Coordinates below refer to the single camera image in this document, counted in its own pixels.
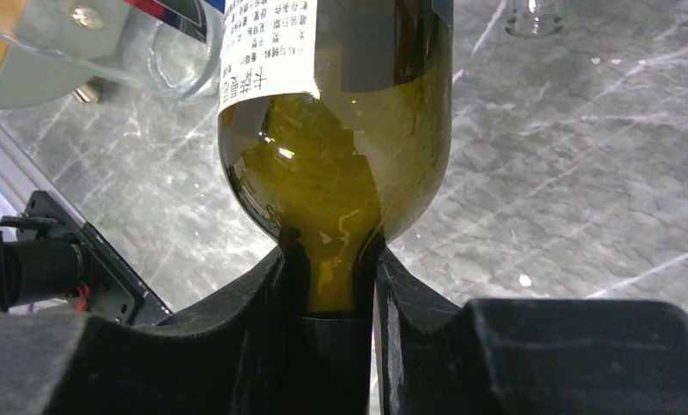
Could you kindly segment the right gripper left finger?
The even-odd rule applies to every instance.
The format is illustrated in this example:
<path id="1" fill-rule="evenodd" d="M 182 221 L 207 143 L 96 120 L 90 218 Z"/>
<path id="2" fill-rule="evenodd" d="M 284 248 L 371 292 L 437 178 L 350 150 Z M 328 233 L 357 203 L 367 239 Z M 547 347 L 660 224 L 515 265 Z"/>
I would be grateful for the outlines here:
<path id="1" fill-rule="evenodd" d="M 0 314 L 0 414 L 278 414 L 283 261 L 156 325 Z"/>

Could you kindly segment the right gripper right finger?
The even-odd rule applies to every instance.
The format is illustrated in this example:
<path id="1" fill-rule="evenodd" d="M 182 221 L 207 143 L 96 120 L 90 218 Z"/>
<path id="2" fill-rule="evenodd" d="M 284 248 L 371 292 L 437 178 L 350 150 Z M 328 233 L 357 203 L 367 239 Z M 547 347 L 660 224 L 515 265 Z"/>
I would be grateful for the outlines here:
<path id="1" fill-rule="evenodd" d="M 660 301 L 474 298 L 379 259 L 385 414 L 688 414 L 688 314 Z"/>

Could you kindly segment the dark green wine bottle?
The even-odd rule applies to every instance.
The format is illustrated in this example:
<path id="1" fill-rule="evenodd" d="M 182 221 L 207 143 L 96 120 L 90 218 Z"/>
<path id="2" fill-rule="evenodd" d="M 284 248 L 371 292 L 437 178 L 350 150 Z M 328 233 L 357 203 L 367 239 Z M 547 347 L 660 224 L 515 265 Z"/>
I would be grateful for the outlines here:
<path id="1" fill-rule="evenodd" d="M 450 1 L 229 1 L 220 160 L 276 242 L 269 414 L 365 414 L 377 263 L 443 180 Z"/>

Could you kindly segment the blue square glass bottle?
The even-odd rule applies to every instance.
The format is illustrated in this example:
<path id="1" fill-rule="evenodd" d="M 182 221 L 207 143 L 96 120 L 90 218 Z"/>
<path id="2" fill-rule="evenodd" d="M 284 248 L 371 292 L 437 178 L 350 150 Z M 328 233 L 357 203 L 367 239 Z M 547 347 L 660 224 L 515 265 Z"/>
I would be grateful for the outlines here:
<path id="1" fill-rule="evenodd" d="M 131 7 L 166 23 L 196 41 L 207 41 L 207 11 L 210 8 L 224 12 L 226 0 L 125 0 Z"/>

